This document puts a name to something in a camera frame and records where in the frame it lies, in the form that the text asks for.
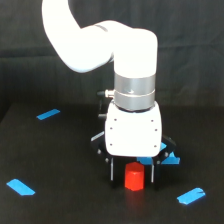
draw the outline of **red block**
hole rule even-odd
[[[125,167],[125,187],[132,191],[142,190],[144,188],[144,176],[144,165],[137,162],[127,164]]]

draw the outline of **black table surface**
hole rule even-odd
[[[37,115],[61,112],[45,120]],[[115,159],[116,186],[108,165],[90,147],[104,129],[96,106],[13,104],[0,123],[0,223],[211,224],[224,223],[224,109],[161,107],[163,133],[177,143],[180,165],[163,165],[161,185],[124,188],[125,164]],[[20,196],[6,183],[18,179],[36,193]],[[205,197],[180,204],[200,187]]]

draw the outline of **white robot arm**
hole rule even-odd
[[[114,61],[114,99],[105,124],[109,154],[156,156],[162,137],[155,102],[156,35],[115,21],[80,28],[68,0],[43,0],[42,16],[51,44],[70,69],[85,73]]]

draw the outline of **blue tape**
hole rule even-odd
[[[166,144],[161,143],[160,151],[166,148]],[[152,165],[151,157],[137,157],[137,161],[143,165]],[[175,157],[174,153],[170,153],[169,157],[165,159],[162,164],[164,165],[178,165],[180,164],[180,158]]]
[[[44,113],[44,114],[41,114],[41,115],[37,116],[37,118],[38,118],[39,120],[44,120],[44,119],[46,119],[46,118],[48,118],[48,117],[51,117],[51,116],[53,116],[53,115],[55,115],[55,114],[58,114],[58,113],[60,113],[59,110],[57,110],[57,109],[53,109],[53,110],[51,110],[51,111],[48,111],[48,112],[46,112],[46,113]]]
[[[188,205],[193,201],[196,201],[197,199],[205,196],[205,192],[201,188],[195,188],[181,196],[179,196],[177,199],[180,203]]]
[[[17,179],[11,180],[10,182],[7,183],[7,185],[22,196],[35,194],[35,191],[30,189]]]

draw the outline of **blue tape strip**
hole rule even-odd
[[[161,143],[160,151],[166,148],[166,144]],[[137,157],[137,161],[143,165],[152,165],[151,157]],[[164,165],[178,165],[180,164],[180,158],[175,157],[174,153],[170,153],[169,157],[165,159],[162,164]]]
[[[48,111],[48,112],[46,112],[46,113],[44,113],[44,114],[41,114],[41,115],[37,116],[37,118],[38,118],[39,120],[44,120],[44,119],[46,119],[46,118],[48,118],[48,117],[51,117],[51,116],[53,116],[53,115],[55,115],[55,114],[58,114],[58,113],[60,113],[59,110],[57,110],[57,109],[53,109],[53,110],[51,110],[51,111]]]
[[[11,180],[10,182],[7,183],[7,185],[22,196],[35,194],[35,191],[30,189],[17,179]]]
[[[179,196],[177,199],[180,203],[188,205],[191,202],[205,196],[205,192],[201,188],[195,188],[181,196]]]

